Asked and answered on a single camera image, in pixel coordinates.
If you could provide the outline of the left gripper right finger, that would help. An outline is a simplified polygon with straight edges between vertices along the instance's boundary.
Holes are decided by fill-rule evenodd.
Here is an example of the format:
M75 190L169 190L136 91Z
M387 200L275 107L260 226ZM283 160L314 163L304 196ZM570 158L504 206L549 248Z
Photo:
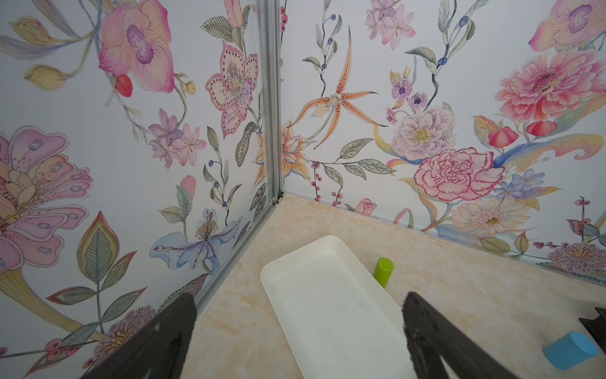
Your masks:
M448 378L450 367L459 378L516 379L417 292L407 294L402 319L418 378Z

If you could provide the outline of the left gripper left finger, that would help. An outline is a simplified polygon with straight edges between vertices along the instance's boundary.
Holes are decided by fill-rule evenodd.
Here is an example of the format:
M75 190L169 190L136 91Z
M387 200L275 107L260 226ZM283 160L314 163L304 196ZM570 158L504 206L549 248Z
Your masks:
M184 293L85 378L179 378L197 319Z

